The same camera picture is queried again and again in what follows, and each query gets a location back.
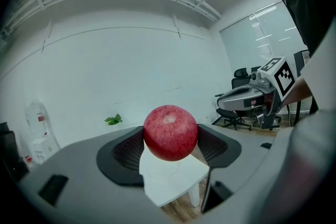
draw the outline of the white stand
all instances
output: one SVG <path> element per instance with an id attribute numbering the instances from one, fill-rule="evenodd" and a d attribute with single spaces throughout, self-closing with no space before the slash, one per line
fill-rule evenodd
<path id="1" fill-rule="evenodd" d="M 192 155 L 178 162 L 166 162 L 156 158 L 146 144 L 144 146 L 139 170 L 147 197 L 162 207 L 189 193 L 192 205 L 197 207 L 200 203 L 198 183 L 207 176 L 209 167 Z"/>
<path id="2" fill-rule="evenodd" d="M 188 191 L 191 204 L 194 207 L 199 206 L 199 203 L 200 203 L 200 191 L 199 191 L 200 189 L 199 188 L 200 188 L 199 184 L 195 184 Z"/>

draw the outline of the red apple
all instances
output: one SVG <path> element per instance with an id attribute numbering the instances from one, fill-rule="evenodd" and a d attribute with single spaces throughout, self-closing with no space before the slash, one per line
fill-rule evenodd
<path id="1" fill-rule="evenodd" d="M 175 105 L 154 109 L 146 118 L 144 140 L 149 150 L 164 161 L 179 161 L 188 156 L 197 143 L 194 117 Z"/>

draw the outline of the person's arm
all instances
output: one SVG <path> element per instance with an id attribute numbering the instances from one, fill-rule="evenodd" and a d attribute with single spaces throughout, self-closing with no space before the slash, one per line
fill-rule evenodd
<path id="1" fill-rule="evenodd" d="M 292 91 L 289 93 L 289 95 L 285 98 L 283 101 L 283 106 L 287 106 L 292 103 L 296 103 L 299 101 L 302 101 L 306 98 L 309 98 L 312 96 L 312 93 L 306 84 L 305 80 L 300 77 L 295 82 L 295 86 L 292 89 Z"/>

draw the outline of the black office chair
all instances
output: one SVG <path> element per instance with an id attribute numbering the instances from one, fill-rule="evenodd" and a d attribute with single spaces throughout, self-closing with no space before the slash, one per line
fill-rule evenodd
<path id="1" fill-rule="evenodd" d="M 236 70 L 234 76 L 235 78 L 231 81 L 232 89 L 247 85 L 250 82 L 250 77 L 246 71 L 246 68 Z M 249 130 L 252 131 L 252 126 L 246 124 L 245 121 L 242 119 L 242 116 L 244 116 L 245 111 L 238 111 L 237 113 L 235 113 L 234 111 L 224 109 L 217 109 L 216 111 L 221 116 L 216 122 L 218 122 L 221 118 L 224 118 L 224 121 L 229 122 L 223 127 L 229 127 L 233 125 L 235 130 L 237 130 L 237 125 L 240 125 L 249 127 Z"/>

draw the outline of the small plant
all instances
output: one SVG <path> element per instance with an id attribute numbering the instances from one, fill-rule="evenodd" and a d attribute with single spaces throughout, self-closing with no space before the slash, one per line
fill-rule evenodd
<path id="1" fill-rule="evenodd" d="M 122 122 L 122 119 L 121 119 L 121 116 L 119 114 L 117 114 L 115 117 L 107 118 L 105 121 L 110 126 L 110 125 L 116 125 L 119 122 Z"/>

